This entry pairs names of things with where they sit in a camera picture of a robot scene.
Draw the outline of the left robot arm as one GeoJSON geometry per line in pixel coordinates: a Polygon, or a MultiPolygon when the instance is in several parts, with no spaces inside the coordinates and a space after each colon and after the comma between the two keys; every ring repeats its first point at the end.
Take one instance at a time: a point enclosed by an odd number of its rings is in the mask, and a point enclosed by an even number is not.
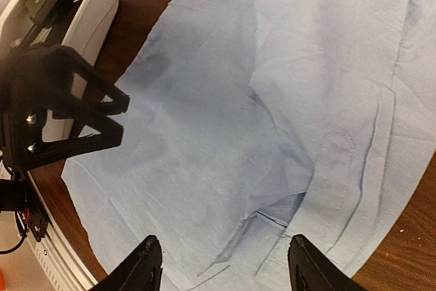
{"type": "Polygon", "coordinates": [[[10,0],[1,13],[1,154],[15,171],[120,145],[129,97],[95,69],[119,0],[10,0]]]}

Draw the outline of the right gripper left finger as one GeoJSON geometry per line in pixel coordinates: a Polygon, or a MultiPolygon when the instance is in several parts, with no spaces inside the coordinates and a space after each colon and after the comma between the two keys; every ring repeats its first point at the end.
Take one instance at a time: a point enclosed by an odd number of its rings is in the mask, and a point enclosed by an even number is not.
{"type": "Polygon", "coordinates": [[[159,240],[148,235],[109,276],[91,291],[159,291],[162,276],[162,250],[159,240]]]}

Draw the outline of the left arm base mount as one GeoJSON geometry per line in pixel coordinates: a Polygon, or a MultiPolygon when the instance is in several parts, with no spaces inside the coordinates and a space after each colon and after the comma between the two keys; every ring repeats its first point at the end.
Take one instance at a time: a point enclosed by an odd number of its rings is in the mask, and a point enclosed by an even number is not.
{"type": "Polygon", "coordinates": [[[16,251],[30,234],[40,243],[50,221],[29,175],[21,171],[10,172],[9,180],[1,179],[1,212],[14,214],[20,240],[12,248],[1,250],[1,255],[16,251]]]}

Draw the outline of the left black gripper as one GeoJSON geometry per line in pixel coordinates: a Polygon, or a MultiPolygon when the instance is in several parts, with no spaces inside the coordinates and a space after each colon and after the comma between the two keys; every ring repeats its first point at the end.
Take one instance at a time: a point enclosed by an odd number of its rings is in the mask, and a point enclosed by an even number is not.
{"type": "Polygon", "coordinates": [[[73,48],[55,44],[13,50],[1,60],[1,152],[12,170],[28,171],[76,155],[117,147],[123,127],[107,116],[127,111],[130,98],[73,48]],[[107,95],[88,103],[67,90],[75,75],[107,95]],[[81,121],[97,134],[63,138],[48,111],[81,121]]]}

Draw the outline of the light blue long sleeve shirt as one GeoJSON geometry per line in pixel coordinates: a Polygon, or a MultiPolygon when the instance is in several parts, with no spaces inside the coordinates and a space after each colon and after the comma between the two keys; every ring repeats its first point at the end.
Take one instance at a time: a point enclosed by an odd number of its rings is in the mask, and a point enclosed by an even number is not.
{"type": "Polygon", "coordinates": [[[435,152],[435,0],[172,0],[117,86],[62,174],[105,271],[154,234],[164,290],[287,290],[303,234],[352,276],[435,152]]]}

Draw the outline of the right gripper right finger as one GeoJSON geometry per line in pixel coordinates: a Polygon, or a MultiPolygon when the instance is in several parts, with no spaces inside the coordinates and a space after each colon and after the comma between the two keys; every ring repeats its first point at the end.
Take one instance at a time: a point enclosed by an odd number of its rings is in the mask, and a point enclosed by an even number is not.
{"type": "Polygon", "coordinates": [[[302,234],[292,237],[287,259],[292,290],[363,291],[302,234]]]}

